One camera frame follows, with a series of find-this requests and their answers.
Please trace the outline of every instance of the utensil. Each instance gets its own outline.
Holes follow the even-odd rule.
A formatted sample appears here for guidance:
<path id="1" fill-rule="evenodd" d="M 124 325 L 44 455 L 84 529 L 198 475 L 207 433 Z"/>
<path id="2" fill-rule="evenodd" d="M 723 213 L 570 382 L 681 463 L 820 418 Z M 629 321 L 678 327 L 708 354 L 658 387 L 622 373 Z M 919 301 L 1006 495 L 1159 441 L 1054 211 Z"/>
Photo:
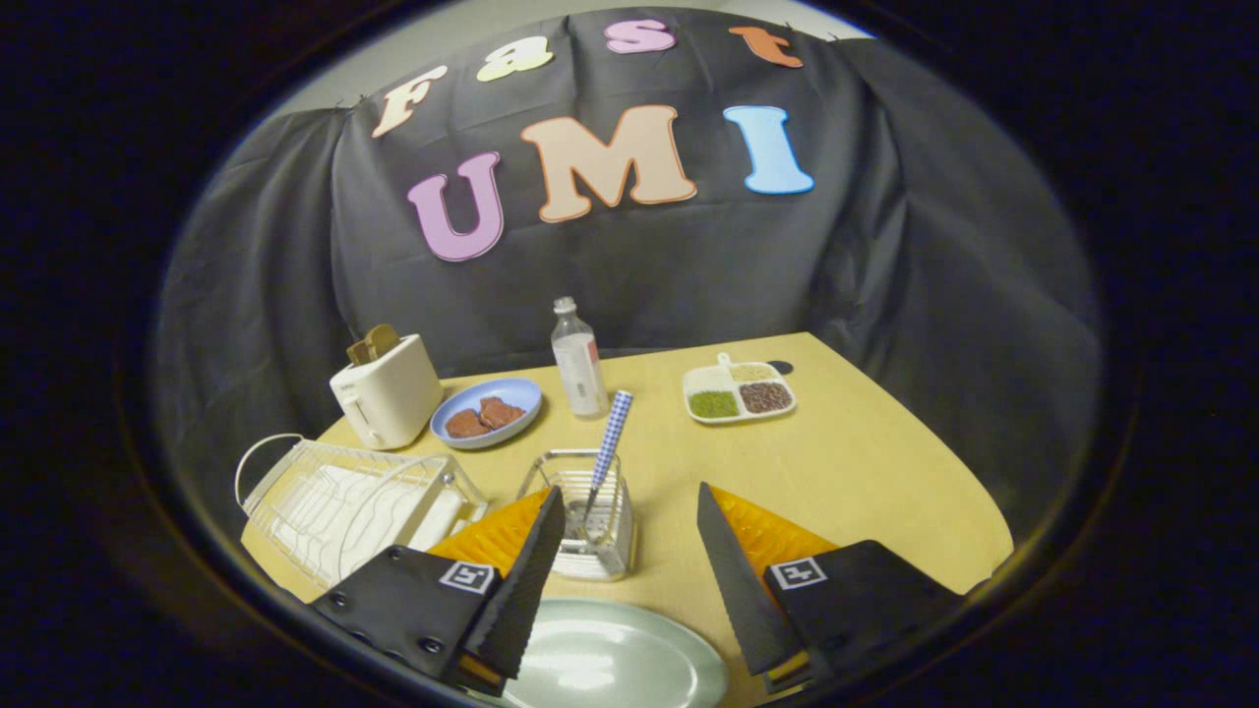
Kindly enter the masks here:
<path id="1" fill-rule="evenodd" d="M 616 398 L 612 399 L 612 412 L 608 413 L 608 427 L 603 431 L 603 445 L 599 446 L 599 455 L 594 459 L 594 476 L 590 477 L 590 496 L 585 500 L 585 513 L 582 517 L 583 528 L 585 527 L 585 519 L 590 515 L 590 506 L 594 505 L 594 498 L 598 496 L 599 488 L 603 486 L 603 479 L 608 476 L 608 465 L 612 464 L 612 457 L 617 452 L 617 443 L 621 442 L 621 431 L 624 428 L 631 403 L 633 403 L 633 394 L 628 391 L 618 391 Z"/>

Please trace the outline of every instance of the table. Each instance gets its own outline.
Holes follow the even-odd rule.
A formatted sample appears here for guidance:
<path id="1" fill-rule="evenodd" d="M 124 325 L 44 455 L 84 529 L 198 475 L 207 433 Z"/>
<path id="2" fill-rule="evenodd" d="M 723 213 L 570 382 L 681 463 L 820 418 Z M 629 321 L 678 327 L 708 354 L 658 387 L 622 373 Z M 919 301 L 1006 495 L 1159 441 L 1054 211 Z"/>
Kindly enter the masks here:
<path id="1" fill-rule="evenodd" d="M 682 375 L 734 362 L 789 362 L 797 408 L 778 418 L 706 426 L 690 418 Z M 424 432 L 398 452 L 453 454 L 491 510 L 512 501 L 525 472 L 551 448 L 597 448 L 606 420 L 568 411 L 555 367 L 443 382 L 446 396 L 502 375 L 536 382 L 538 420 L 487 450 L 452 451 Z M 677 620 L 706 639 L 726 663 L 723 705 L 765 699 L 750 677 L 725 615 L 695 523 L 700 481 L 774 511 L 840 545 L 876 539 L 953 592 L 988 578 L 1013 551 L 1001 511 L 974 475 L 909 411 L 852 364 L 807 333 L 677 349 L 603 362 L 608 391 L 635 394 L 618 454 L 638 522 L 633 574 L 612 583 L 551 576 L 544 597 L 627 602 Z M 319 438 L 361 447 L 345 418 Z M 298 597 L 303 578 L 283 572 L 257 529 L 242 542 L 271 577 Z"/>

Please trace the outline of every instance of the wire handle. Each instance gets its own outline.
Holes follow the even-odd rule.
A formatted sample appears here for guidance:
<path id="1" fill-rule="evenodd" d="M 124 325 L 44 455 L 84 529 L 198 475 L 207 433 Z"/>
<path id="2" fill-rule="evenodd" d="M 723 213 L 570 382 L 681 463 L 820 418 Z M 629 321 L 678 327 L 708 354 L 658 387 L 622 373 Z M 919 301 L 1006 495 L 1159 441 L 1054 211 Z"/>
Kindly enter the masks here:
<path id="1" fill-rule="evenodd" d="M 253 455 L 256 450 L 258 450 L 259 447 L 273 440 L 279 440 L 281 437 L 296 437 L 298 440 L 302 440 L 302 436 L 296 432 L 282 432 L 278 435 L 267 436 L 259 440 L 258 442 L 254 442 L 253 447 L 246 450 L 244 455 L 240 456 L 240 462 L 237 464 L 235 481 L 232 482 L 232 491 L 235 494 L 237 506 L 239 506 L 242 511 L 248 513 L 244 508 L 244 501 L 240 501 L 240 470 L 244 469 L 244 464 L 249 460 L 249 456 Z"/>

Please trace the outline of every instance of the divided tray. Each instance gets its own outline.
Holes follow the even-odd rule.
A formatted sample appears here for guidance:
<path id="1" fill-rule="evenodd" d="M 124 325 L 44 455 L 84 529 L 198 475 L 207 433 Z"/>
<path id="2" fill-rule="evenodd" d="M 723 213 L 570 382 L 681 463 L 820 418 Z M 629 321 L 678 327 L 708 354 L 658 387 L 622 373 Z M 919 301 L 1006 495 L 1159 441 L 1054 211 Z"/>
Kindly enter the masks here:
<path id="1" fill-rule="evenodd" d="M 796 394 L 778 369 L 762 362 L 731 363 L 725 353 L 716 360 L 715 367 L 691 369 L 682 377 L 682 404 L 696 421 L 734 423 L 796 408 Z"/>

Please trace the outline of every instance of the dish rack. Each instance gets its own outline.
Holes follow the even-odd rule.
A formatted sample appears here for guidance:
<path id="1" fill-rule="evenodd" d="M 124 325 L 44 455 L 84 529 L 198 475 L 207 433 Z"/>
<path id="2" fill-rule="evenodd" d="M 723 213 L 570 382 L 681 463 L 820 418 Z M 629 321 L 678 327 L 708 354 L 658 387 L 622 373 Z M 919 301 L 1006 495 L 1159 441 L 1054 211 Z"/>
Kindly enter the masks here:
<path id="1" fill-rule="evenodd" d="M 240 471 L 259 447 L 297 438 L 249 495 Z M 485 515 L 487 501 L 449 455 L 412 457 L 306 440 L 259 440 L 237 465 L 235 500 L 279 554 L 320 588 L 393 544 L 427 551 Z"/>

